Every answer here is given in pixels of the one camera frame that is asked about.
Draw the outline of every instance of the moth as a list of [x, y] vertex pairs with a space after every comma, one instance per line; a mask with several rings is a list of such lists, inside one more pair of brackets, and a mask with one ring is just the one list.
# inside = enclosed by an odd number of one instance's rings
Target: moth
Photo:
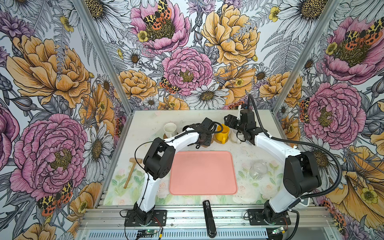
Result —
[[168, 7], [167, 0], [159, 0], [157, 11], [154, 15], [149, 15], [143, 18], [144, 23], [153, 30], [160, 30], [162, 25], [166, 23], [172, 16], [172, 10]]

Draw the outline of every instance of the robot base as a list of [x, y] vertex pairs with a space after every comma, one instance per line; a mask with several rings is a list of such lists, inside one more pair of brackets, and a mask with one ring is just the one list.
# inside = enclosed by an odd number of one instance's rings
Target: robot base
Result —
[[[251, 226], [260, 226], [260, 225], [270, 225], [264, 221], [264, 209], [248, 209], [248, 219]], [[285, 225], [285, 221], [288, 225], [291, 225], [291, 220], [289, 219], [288, 212], [282, 212], [278, 214], [275, 218], [271, 218], [270, 223], [275, 222], [276, 225]]]
[[[167, 210], [154, 210], [153, 216], [160, 221], [161, 226], [166, 225]], [[135, 216], [133, 209], [127, 211], [127, 216], [125, 218], [124, 226], [126, 226], [126, 227], [141, 227], [142, 226], [141, 221], [138, 219], [137, 216]], [[154, 226], [159, 226], [159, 225], [154, 220], [151, 220], [147, 226], [154, 227]]]

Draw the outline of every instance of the wooden hammer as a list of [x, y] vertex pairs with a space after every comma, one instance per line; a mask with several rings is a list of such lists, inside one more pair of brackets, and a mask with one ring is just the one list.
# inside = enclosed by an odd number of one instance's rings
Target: wooden hammer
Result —
[[[133, 170], [135, 169], [135, 166], [136, 166], [136, 159], [135, 159], [134, 157], [131, 157], [131, 158], [129, 159], [129, 161], [130, 161], [130, 162], [133, 162], [133, 165], [132, 165], [131, 171], [129, 172], [128, 178], [127, 178], [127, 180], [125, 181], [124, 188], [127, 188], [128, 182], [129, 182], [129, 180], [131, 179]], [[137, 158], [137, 162], [138, 162], [138, 163], [142, 163], [143, 160], [142, 160], [141, 158]]]

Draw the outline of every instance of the white cup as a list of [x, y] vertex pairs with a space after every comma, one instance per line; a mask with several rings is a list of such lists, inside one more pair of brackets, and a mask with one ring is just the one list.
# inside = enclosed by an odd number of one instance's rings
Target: white cup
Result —
[[176, 124], [169, 122], [166, 125], [164, 125], [164, 132], [167, 136], [167, 138], [176, 136]]
[[230, 139], [233, 143], [240, 144], [240, 143], [241, 143], [240, 139], [241, 139], [242, 141], [244, 141], [244, 135], [243, 135], [241, 132], [239, 132], [239, 133], [237, 134], [237, 136], [236, 136], [236, 133], [237, 133], [237, 130], [233, 130], [233, 129], [231, 129], [231, 132], [230, 132], [230, 134], [229, 134], [229, 139]]

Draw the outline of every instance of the daisy center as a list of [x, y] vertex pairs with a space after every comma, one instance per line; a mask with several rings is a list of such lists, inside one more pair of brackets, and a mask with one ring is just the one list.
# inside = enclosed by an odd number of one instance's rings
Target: daisy center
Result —
[[139, 61], [139, 57], [137, 55], [132, 55], [131, 60], [133, 63], [137, 63]]
[[215, 94], [213, 92], [205, 92], [201, 94], [200, 100], [208, 101], [211, 100], [214, 96]]
[[328, 0], [306, 0], [301, 6], [301, 14], [307, 18], [317, 18]]
[[64, 148], [61, 151], [55, 152], [54, 155], [55, 155], [55, 160], [50, 163], [50, 166], [54, 169], [57, 169], [58, 167], [67, 169], [68, 164], [70, 164], [72, 160], [71, 151]]
[[256, 79], [257, 79], [257, 80], [261, 80], [261, 79], [263, 79], [264, 77], [265, 77], [265, 73], [259, 73], [259, 74], [256, 75]]
[[189, 72], [188, 70], [185, 71], [185, 73], [180, 71], [179, 75], [180, 75], [180, 77], [183, 78], [183, 82], [185, 82], [185, 83], [192, 82], [192, 80], [193, 80], [193, 73]]
[[148, 38], [152, 41], [156, 39], [169, 38], [172, 39], [173, 34], [175, 33], [175, 26], [172, 24], [172, 20], [165, 20], [166, 23], [161, 24], [161, 28], [154, 30], [152, 26], [147, 26], [146, 32]]
[[104, 84], [103, 84], [103, 87], [105, 90], [109, 91], [109, 82], [108, 81], [105, 81]]
[[98, 18], [103, 14], [103, 6], [98, 0], [85, 0], [85, 3], [93, 18]]
[[310, 68], [310, 67], [312, 67], [312, 65], [313, 65], [312, 60], [308, 60], [308, 61], [305, 63], [304, 67], [305, 67], [305, 68]]
[[319, 166], [319, 167], [328, 166], [328, 164], [329, 164], [328, 158], [327, 158], [327, 156], [325, 156], [324, 153], [322, 153], [318, 150], [315, 150], [315, 151], [313, 151], [313, 154], [314, 154], [314, 157], [316, 158], [317, 166]]
[[320, 110], [320, 116], [318, 118], [320, 125], [322, 125], [323, 127], [328, 127], [332, 123], [331, 116], [332, 116], [332, 112], [327, 112], [325, 110], [325, 107], [323, 107]]
[[80, 214], [85, 213], [85, 211], [87, 210], [87, 206], [88, 206], [88, 202], [87, 201], [81, 202], [80, 206], [79, 206], [79, 209], [78, 209], [78, 213], [80, 213]]
[[100, 155], [101, 155], [101, 141], [97, 139], [93, 144], [92, 156], [94, 159], [98, 159]]

